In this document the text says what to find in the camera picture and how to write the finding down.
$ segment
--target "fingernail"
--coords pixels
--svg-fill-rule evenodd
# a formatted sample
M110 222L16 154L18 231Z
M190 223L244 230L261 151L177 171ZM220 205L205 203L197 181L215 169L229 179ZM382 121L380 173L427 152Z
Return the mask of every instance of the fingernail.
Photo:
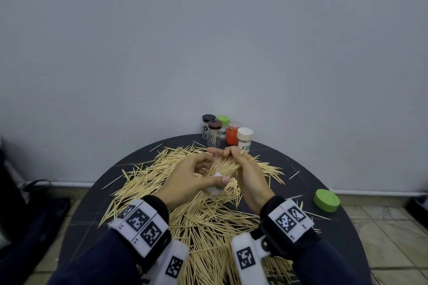
M226 186L229 182L230 182L230 177L229 176L223 176L221 178L221 183L222 183L223 186Z

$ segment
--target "jar label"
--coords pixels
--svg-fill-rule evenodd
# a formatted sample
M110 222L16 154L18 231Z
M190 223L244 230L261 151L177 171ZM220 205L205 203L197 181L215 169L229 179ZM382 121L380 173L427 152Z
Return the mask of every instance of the jar label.
M239 141L238 142L238 148L243 149L247 152L249 151L249 146L251 146L251 141L247 141L247 142Z
M220 139L226 139L226 130L227 130L227 128L221 128Z

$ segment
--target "floor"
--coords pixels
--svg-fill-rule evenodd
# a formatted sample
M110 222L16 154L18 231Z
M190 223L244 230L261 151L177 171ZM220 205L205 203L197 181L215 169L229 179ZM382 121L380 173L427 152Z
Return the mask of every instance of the floor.
M72 201L55 242L26 285L46 284L56 270L62 239L79 203ZM366 251L374 285L428 285L428 230L400 207L343 207Z

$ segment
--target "green round lid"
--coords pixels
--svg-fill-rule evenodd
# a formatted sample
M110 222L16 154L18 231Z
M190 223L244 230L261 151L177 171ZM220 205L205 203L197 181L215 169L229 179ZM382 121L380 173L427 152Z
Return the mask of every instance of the green round lid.
M318 189L314 195L315 204L323 211L336 212L340 205L339 197L327 189Z
M228 125L230 122L230 117L226 115L217 116L217 120L219 120L223 125Z

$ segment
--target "hand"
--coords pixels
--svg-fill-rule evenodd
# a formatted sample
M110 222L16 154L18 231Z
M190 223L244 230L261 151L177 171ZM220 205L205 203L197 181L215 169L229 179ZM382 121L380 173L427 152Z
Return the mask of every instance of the hand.
M168 211L186 203L200 190L207 187L225 187L230 177L203 177L201 175L211 167L214 158L209 153L199 153L180 161L155 196L168 207Z
M224 150L207 148L207 152L212 153L214 157L232 156L241 165L236 179L243 199L254 213L260 214L263 206L275 193L269 188L263 170L255 159L246 152L241 154L242 150L236 146Z

